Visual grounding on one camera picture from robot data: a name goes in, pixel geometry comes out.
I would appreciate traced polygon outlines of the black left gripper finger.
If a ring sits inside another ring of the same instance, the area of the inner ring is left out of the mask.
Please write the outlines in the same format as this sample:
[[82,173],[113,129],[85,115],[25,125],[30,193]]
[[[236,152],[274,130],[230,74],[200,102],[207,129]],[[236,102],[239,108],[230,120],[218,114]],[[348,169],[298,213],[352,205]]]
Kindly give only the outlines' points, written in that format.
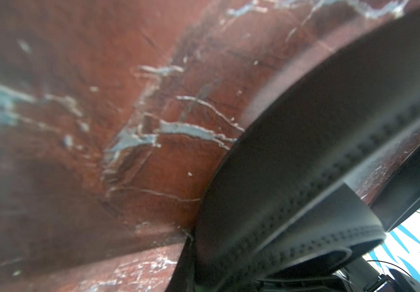
[[195,291],[195,261],[194,239],[188,237],[165,292]]

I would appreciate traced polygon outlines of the black belt with buckle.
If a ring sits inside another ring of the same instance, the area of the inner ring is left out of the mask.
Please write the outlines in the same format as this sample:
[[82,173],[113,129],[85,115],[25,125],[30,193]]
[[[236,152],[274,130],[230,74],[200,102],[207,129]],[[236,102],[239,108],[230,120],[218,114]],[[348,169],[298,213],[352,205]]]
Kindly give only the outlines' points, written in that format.
[[195,282],[233,289],[320,244],[288,230],[345,176],[420,127],[420,8],[341,48],[240,137],[208,185],[195,229]]

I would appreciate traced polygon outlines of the yellow black toolbox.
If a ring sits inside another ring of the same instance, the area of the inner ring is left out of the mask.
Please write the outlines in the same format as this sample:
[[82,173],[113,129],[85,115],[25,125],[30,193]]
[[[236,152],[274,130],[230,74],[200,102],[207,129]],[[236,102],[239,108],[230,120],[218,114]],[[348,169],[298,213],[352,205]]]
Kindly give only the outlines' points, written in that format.
[[370,208],[386,232],[420,208],[420,146],[392,174]]

